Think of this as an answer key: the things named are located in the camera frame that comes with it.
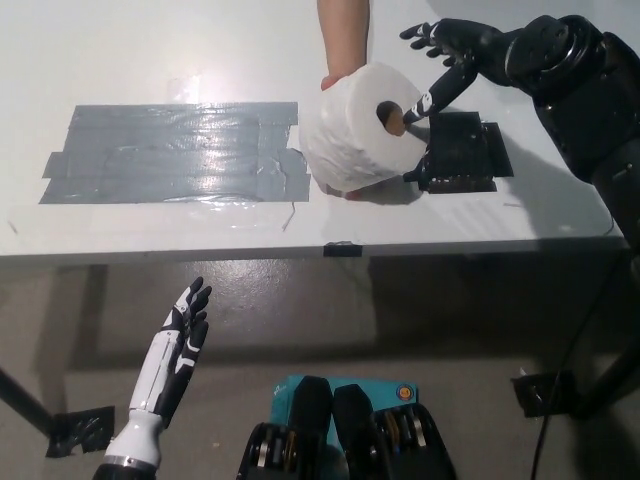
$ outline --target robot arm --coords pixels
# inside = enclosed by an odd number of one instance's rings
[[[443,19],[400,34],[449,55],[451,66],[411,110],[405,123],[433,115],[477,74],[520,89],[569,170],[595,186],[627,242],[640,251],[640,60],[612,33],[580,16],[542,16],[511,32]]]
[[[207,336],[203,309],[211,287],[197,278],[180,296],[147,351],[131,402],[129,422],[111,442],[94,480],[154,479],[159,436],[171,423]]]

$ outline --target teal object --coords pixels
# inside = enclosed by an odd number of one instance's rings
[[[289,420],[293,392],[304,378],[304,375],[291,375],[273,389],[273,401],[271,402],[271,423],[286,425]],[[382,380],[366,380],[362,378],[327,377],[331,390],[338,387],[357,384],[362,388],[371,400],[373,410],[397,407],[418,401],[418,387],[409,382],[387,382]],[[338,441],[336,426],[331,419],[329,434],[327,435],[327,448],[323,459],[321,478],[325,480],[338,480],[348,478],[344,449]]]

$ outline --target concrete floor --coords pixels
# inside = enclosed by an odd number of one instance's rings
[[[540,428],[509,379],[553,369],[610,254],[234,261],[0,271],[0,365],[52,411],[115,404],[117,428],[149,342],[201,274],[206,348],[171,428],[161,479],[235,478],[272,386],[290,373],[416,382],[461,479],[525,479]],[[621,274],[575,356],[588,383],[628,340]],[[640,478],[640,396],[586,423],[552,421],[541,479]],[[102,454],[45,460],[0,405],[3,478],[90,478]]]

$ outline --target white table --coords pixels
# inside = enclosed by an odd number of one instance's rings
[[[640,49],[632,1],[374,0],[370,58],[426,89],[444,67],[409,49],[404,28],[448,16],[507,30],[543,13],[585,15]],[[378,205],[327,196],[312,181],[286,229],[288,203],[38,205],[76,105],[167,103],[177,90],[187,102],[299,101],[317,91],[326,67],[315,0],[27,0],[5,2],[0,26],[0,264],[294,257],[322,255],[328,242],[363,245],[364,255],[624,244],[529,99],[484,79],[453,106],[499,123],[515,177],[497,179],[497,193]]]

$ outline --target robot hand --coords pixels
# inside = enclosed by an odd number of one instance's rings
[[[156,333],[138,376],[129,422],[111,442],[94,480],[153,479],[160,466],[160,433],[189,385],[209,324],[211,287],[198,277],[176,301]]]
[[[404,123],[411,124],[440,112],[474,82],[478,73],[498,85],[510,86],[505,58],[519,31],[503,33],[489,25],[445,18],[433,25],[422,23],[402,32],[400,38],[404,40],[417,38],[411,43],[414,50],[429,46],[432,47],[427,52],[430,58],[447,55],[443,65],[449,67],[405,114]]]

